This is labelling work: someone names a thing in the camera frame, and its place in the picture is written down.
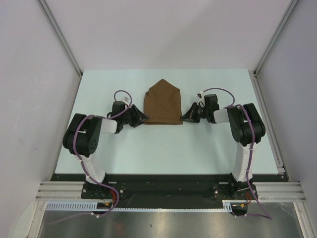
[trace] brown cloth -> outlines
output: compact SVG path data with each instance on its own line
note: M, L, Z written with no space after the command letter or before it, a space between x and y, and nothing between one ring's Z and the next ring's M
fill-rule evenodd
M161 79L145 93L144 114L150 118L146 125L183 124L180 90Z

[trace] light blue table surface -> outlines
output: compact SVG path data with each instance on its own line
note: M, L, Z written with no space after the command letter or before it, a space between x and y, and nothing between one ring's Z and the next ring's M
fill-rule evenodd
M197 93L211 87L231 91L236 104L254 103L259 110L246 69L172 69L172 70L86 70L72 111L106 115L111 111L113 94L124 89L143 111L144 95L164 78L181 91L182 113L197 101ZM231 96L214 90L220 108L229 105ZM228 123L126 125L120 134L100 135L95 158L109 174L228 174L235 163L236 142ZM81 174L74 155L62 147L57 174ZM267 135L255 152L254 174L276 174L277 168Z

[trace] white wall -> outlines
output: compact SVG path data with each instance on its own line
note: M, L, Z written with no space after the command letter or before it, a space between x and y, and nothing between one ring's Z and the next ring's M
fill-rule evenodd
M79 79L35 0L1 1L0 237L52 170Z
M317 1L300 1L259 74L292 180L317 224Z
M48 0L81 69L254 69L290 0Z

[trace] robotic arm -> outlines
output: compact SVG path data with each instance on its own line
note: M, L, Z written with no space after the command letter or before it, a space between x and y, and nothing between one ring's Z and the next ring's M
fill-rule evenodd
M127 98L122 101L115 101L112 104L112 112L107 117L94 116L87 119L80 127L77 139L76 150L79 155L83 155L82 161L87 170L87 174L97 182L103 183L106 173L100 166L99 160L93 157L96 151L100 133L120 133L123 126L128 124L131 127L138 127L148 119L134 104L128 108ZM63 138L63 146L75 155L73 150L74 136L80 122L86 118L84 114L75 114ZM89 183L96 184L86 177Z
M190 110L181 119L192 123L199 123L201 119L207 119L210 123L230 123L233 139L237 142L236 161L232 176L237 190L247 188L247 167L251 152L252 132L246 121L246 116L238 106L220 110L215 94L208 94L204 97L199 94L198 96L201 99L197 103L194 102ZM255 133L255 143L252 148L254 152L257 144L265 135L265 126L254 104L245 104L243 107L251 120ZM252 179L253 157L254 153L252 153L251 166L248 171L249 180Z

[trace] stainless steel surface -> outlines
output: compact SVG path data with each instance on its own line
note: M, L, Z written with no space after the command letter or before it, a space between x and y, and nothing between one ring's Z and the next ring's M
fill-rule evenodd
M84 182L42 182L37 201L81 201ZM262 202L305 202L299 182L255 182L258 197Z
M58 26L58 23L56 22L52 11L50 10L47 2L45 0L37 0L37 2L39 3L39 6L44 14L44 16L46 17L46 19L48 20L49 24L52 27L52 30L54 31L58 41L60 42L61 46L63 47L63 49L65 50L71 64L73 65L75 71L77 72L78 76L81 78L82 72L79 68L79 65L77 63L77 60L74 56L74 54L72 53L60 27Z
M78 216L55 225L49 222L76 212L47 211L39 238L301 238L292 203L269 203L274 220L229 213L113 212L106 217ZM250 213L260 212L257 204Z
M288 20L290 19L292 13L294 12L299 0L292 0L283 16L281 19L280 24L278 25L276 31L274 32L268 46L266 47L266 50L264 51L257 67L255 68L254 72L256 75L258 75L259 71L262 68L263 63L265 62L266 58L268 57L269 53L271 52L272 48L274 47L275 43L277 42L281 32L283 31L284 27L286 26Z

